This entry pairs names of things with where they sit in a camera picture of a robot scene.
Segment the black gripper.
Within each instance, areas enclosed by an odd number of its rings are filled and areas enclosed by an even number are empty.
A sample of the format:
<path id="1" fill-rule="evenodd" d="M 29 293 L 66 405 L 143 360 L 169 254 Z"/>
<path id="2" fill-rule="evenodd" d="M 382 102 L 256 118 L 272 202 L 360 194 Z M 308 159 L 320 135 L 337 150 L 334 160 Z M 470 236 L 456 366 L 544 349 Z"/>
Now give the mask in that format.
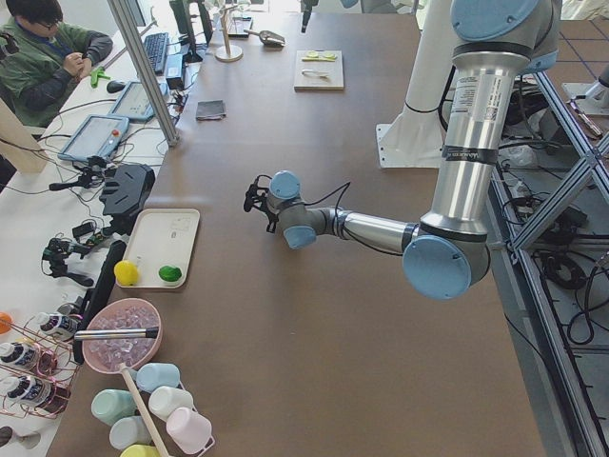
<path id="1" fill-rule="evenodd" d="M 262 175 L 258 175 L 249 185 L 246 191 L 243 208 L 245 212 L 251 212 L 253 209 L 256 209 L 266 214 L 268 219 L 266 231 L 268 233 L 274 233 L 279 219 L 277 214 L 269 212 L 267 206 L 268 187 L 260 185 L 261 178 Z"/>

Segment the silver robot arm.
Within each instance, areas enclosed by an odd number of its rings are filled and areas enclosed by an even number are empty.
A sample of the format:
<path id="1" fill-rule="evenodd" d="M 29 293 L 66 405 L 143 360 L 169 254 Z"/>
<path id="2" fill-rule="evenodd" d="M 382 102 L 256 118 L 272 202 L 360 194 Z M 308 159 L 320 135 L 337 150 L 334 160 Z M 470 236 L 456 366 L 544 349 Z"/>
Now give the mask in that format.
<path id="1" fill-rule="evenodd" d="M 313 9 L 319 4 L 318 0 L 301 0 L 302 24 L 301 33 L 306 33 Z"/>

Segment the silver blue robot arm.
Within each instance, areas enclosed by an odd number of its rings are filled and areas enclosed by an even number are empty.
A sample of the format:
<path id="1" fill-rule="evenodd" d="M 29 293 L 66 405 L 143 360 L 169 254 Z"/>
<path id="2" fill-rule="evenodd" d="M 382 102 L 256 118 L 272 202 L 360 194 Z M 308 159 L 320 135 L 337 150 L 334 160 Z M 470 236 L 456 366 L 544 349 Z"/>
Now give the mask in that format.
<path id="1" fill-rule="evenodd" d="M 490 266 L 481 212 L 514 81 L 555 63 L 560 10 L 558 1 L 431 4 L 412 80 L 457 73 L 433 202 L 419 222 L 317 208 L 302 199 L 300 181 L 288 170 L 267 187 L 250 185 L 245 210 L 263 212 L 267 230 L 279 231 L 293 249 L 323 234 L 352 239 L 401 255 L 404 275 L 419 293 L 436 300 L 462 295 Z"/>

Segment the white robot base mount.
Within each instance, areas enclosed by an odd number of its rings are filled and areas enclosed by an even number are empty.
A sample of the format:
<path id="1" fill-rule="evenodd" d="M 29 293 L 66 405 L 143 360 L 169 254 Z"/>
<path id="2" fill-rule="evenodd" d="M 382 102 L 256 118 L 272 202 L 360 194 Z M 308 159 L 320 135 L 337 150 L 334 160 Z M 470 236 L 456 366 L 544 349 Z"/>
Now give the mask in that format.
<path id="1" fill-rule="evenodd" d="M 440 166 L 443 139 L 438 108 L 452 80 L 452 55 L 458 44 L 450 9 L 449 0 L 429 3 L 403 111 L 392 123 L 376 127 L 384 169 Z"/>

